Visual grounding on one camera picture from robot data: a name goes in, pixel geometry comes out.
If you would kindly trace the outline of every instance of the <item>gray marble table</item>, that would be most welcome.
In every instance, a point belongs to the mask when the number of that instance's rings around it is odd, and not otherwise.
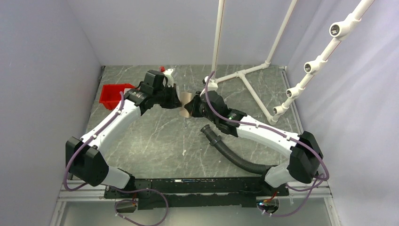
[[[222,77],[254,65],[219,65],[216,76]],[[211,70],[210,65],[165,65],[175,69],[175,82],[179,91],[194,93],[204,88],[202,80]],[[157,70],[159,65],[106,66],[93,103],[87,131],[94,128],[111,111],[98,100],[104,84],[130,83],[137,86],[144,79],[146,71]],[[265,106],[271,109],[285,99],[285,83],[277,66],[247,75],[249,83]],[[267,123],[266,117],[257,106],[240,79],[219,84],[217,91],[230,108],[239,109],[259,121]],[[203,118],[183,118],[178,109],[167,110],[154,106],[140,120],[120,134],[105,155],[109,165],[121,168],[136,178],[201,178],[253,176],[231,164],[200,132],[206,124]],[[283,115],[275,127],[290,132],[299,132],[292,111]],[[280,164],[278,152],[243,138],[220,134],[223,141],[241,157],[259,164]]]

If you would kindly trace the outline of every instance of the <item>black corrugated hose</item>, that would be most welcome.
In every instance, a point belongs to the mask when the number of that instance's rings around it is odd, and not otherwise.
[[[250,173],[262,175],[270,168],[270,166],[252,163],[239,157],[226,144],[224,144],[223,141],[221,141],[220,136],[216,135],[209,125],[202,127],[201,132],[205,134],[207,139],[210,141],[211,146],[214,146],[224,157],[226,157],[226,159],[241,169]]]

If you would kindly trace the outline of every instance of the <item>red plastic container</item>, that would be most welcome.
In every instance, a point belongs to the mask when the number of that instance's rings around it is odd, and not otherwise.
[[[119,92],[123,92],[125,89],[128,88],[132,89],[135,87],[130,85],[129,83],[103,85],[103,90],[101,91],[99,103],[103,104],[104,107],[108,110],[115,109],[120,101]]]

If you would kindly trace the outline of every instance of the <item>white backdrop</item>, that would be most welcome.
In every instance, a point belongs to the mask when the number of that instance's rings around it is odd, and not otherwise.
[[[68,0],[103,65],[212,64],[218,0]],[[226,0],[219,64],[263,63],[291,0]],[[273,64],[287,65],[321,0],[299,0]]]
[[[288,64],[291,86],[331,40],[329,26],[359,0],[325,1]],[[344,226],[399,225],[399,2],[376,0],[297,99],[331,173]]]
[[[0,225],[49,225],[100,64],[65,1],[0,7]]]

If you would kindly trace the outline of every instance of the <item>gray wall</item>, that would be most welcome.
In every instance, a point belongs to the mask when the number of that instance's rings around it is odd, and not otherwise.
[[[358,2],[321,4],[288,64],[291,86],[331,40],[329,26]],[[323,150],[345,226],[399,225],[398,20],[399,2],[375,1],[297,100],[304,128]]]
[[[103,65],[212,63],[218,0],[68,2]],[[218,63],[263,63],[290,2],[227,0]],[[288,64],[320,2],[298,1],[273,64]]]
[[[45,226],[100,64],[64,0],[2,1],[0,50],[0,224]]]

